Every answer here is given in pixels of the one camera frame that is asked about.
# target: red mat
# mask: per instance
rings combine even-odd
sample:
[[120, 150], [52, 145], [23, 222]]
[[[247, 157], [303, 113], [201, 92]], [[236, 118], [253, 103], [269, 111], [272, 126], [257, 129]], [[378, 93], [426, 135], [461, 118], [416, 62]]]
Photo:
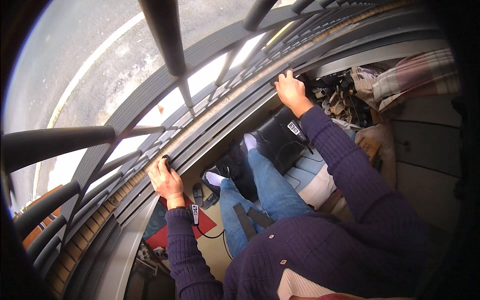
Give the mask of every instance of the red mat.
[[[193, 203], [187, 195], [183, 194], [183, 198], [185, 199], [185, 205], [188, 206], [190, 204], [195, 204]], [[167, 200], [165, 198], [160, 198], [159, 201], [167, 207]], [[215, 222], [212, 221], [207, 215], [199, 209], [199, 215], [198, 215], [198, 223], [199, 227], [202, 230], [203, 233], [207, 233], [210, 229], [216, 226]], [[197, 227], [193, 228], [193, 233], [195, 234], [195, 239], [199, 238], [202, 234], [198, 231]], [[167, 226], [163, 226], [160, 228], [159, 231], [157, 231], [154, 235], [151, 237], [147, 238], [146, 240], [147, 244], [152, 248], [155, 249], [156, 247], [162, 247], [165, 248], [168, 244], [167, 240]]]

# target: plaid blanket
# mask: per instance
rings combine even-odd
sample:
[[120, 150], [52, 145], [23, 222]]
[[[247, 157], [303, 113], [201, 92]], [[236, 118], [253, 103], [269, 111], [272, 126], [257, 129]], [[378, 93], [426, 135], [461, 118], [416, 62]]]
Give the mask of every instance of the plaid blanket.
[[384, 117], [411, 98], [460, 92], [460, 82], [449, 49], [407, 57], [385, 72], [353, 67], [351, 76], [356, 96]]

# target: white road marking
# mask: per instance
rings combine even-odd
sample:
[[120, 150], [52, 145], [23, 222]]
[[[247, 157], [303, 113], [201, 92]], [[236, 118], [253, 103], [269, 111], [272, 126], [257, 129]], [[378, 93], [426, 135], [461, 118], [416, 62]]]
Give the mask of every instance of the white road marking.
[[[48, 122], [47, 128], [53, 128], [55, 125], [55, 122], [57, 121], [60, 112], [67, 102], [68, 97], [74, 90], [74, 88], [77, 86], [79, 83], [80, 79], [85, 75], [85, 73], [90, 69], [90, 67], [94, 64], [94, 62], [107, 50], [119, 37], [121, 37], [123, 34], [125, 34], [127, 31], [129, 31], [132, 27], [134, 27], [136, 24], [138, 24], [141, 20], [145, 18], [144, 13], [140, 12], [133, 18], [127, 21], [127, 23], [123, 24], [120, 26], [119, 29], [117, 29], [114, 33], [112, 33], [88, 58], [87, 60], [83, 63], [83, 65], [80, 67], [80, 69], [77, 71], [77, 74], [72, 78], [70, 83], [68, 84], [67, 88], [61, 95], [57, 106], [53, 110], [53, 114], [50, 117], [50, 121]], [[36, 198], [36, 190], [38, 187], [38, 177], [40, 175], [40, 167], [41, 167], [42, 162], [37, 162], [35, 166], [35, 176], [34, 176], [34, 181], [33, 181], [33, 193], [32, 193], [32, 198], [33, 200]]]

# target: person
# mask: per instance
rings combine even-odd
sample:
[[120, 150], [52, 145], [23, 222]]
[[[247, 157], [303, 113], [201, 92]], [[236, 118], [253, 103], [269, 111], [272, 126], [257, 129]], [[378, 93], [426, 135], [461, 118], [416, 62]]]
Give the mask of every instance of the person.
[[197, 249], [180, 176], [168, 173], [165, 159], [157, 161], [149, 175], [155, 191], [167, 200], [168, 260], [180, 299], [413, 296], [428, 258], [426, 224], [382, 180], [360, 147], [305, 97], [305, 87], [292, 71], [279, 75], [275, 85], [326, 161], [354, 221], [308, 207], [247, 134], [247, 158], [263, 213], [275, 223], [267, 229], [254, 224], [258, 234], [247, 242], [232, 207], [240, 203], [247, 210], [252, 203], [227, 176], [207, 174], [209, 183], [220, 186], [222, 222], [233, 256], [221, 283]]

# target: blue jeans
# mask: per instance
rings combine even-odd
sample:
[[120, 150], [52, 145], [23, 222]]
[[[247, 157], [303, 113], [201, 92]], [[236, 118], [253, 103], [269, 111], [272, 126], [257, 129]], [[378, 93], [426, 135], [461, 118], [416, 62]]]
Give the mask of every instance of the blue jeans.
[[[258, 152], [251, 149], [247, 154], [248, 162], [253, 171], [253, 178], [257, 187], [258, 199], [262, 204], [262, 213], [278, 221], [289, 216], [303, 215], [313, 211], [297, 194], [290, 183], [275, 169], [272, 162]], [[220, 213], [228, 249], [235, 257], [247, 244], [247, 237], [238, 220], [233, 206], [240, 203], [247, 212], [250, 207], [256, 206], [246, 200], [230, 178], [223, 179], [220, 184]], [[259, 233], [263, 228], [250, 219], [255, 231]]]

